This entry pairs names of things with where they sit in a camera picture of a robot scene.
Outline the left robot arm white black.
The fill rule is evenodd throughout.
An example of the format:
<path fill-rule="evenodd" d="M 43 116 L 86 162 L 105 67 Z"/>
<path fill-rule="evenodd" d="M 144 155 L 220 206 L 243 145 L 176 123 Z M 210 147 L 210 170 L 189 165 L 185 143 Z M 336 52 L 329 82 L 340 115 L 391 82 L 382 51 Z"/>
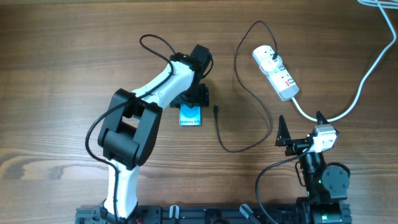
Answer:
<path fill-rule="evenodd" d="M 196 45 L 190 54 L 172 54 L 148 84 L 112 96 L 98 136 L 109 167 L 108 195 L 100 206 L 105 223 L 132 223 L 136 216 L 139 169 L 155 147 L 164 110 L 176 108 L 200 124 L 201 108 L 209 105 L 201 80 L 211 63 L 210 50 Z"/>

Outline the smartphone with teal screen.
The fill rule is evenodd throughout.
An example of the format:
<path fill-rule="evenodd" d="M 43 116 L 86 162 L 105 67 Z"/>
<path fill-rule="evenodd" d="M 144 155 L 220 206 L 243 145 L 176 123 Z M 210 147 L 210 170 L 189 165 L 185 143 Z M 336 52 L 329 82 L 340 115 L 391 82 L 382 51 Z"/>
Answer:
<path fill-rule="evenodd" d="M 181 126 L 200 126 L 201 125 L 201 107 L 192 108 L 187 105 L 180 105 L 179 124 Z"/>

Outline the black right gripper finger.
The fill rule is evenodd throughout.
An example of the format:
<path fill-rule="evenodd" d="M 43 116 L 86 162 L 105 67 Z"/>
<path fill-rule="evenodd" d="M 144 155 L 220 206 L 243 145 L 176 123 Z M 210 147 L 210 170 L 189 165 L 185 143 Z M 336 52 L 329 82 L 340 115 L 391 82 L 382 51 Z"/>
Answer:
<path fill-rule="evenodd" d="M 320 111 L 316 112 L 316 119 L 318 125 L 328 124 L 327 119 L 322 115 Z"/>
<path fill-rule="evenodd" d="M 288 146 L 291 144 L 291 137 L 289 130 L 287 128 L 285 118 L 283 115 L 279 116 L 279 128 L 277 132 L 277 138 L 275 141 L 275 145 L 277 147 Z"/>

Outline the white grey power strip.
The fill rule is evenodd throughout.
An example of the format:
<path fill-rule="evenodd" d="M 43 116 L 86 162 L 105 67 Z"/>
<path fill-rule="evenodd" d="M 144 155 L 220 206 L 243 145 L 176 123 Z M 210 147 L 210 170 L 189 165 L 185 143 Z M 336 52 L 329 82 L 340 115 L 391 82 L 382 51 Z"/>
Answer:
<path fill-rule="evenodd" d="M 260 62 L 263 59 L 267 57 L 273 58 L 274 55 L 275 52 L 270 45 L 262 45 L 254 49 L 252 52 L 252 56 L 258 66 L 260 66 Z M 291 100 L 299 92 L 298 85 L 283 65 L 283 62 L 275 73 L 265 76 L 282 101 Z"/>

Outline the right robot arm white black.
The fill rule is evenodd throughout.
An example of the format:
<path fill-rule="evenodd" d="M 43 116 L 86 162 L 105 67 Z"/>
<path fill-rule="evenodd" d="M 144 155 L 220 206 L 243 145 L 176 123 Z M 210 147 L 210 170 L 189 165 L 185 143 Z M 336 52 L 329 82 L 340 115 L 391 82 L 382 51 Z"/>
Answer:
<path fill-rule="evenodd" d="M 335 146 L 338 131 L 317 112 L 317 125 L 302 139 L 292 139 L 285 118 L 279 116 L 276 146 L 285 146 L 286 156 L 298 156 L 295 167 L 307 196 L 295 203 L 296 223 L 352 223 L 351 210 L 343 203 L 348 198 L 351 172 L 339 162 L 325 162 L 323 153 Z"/>

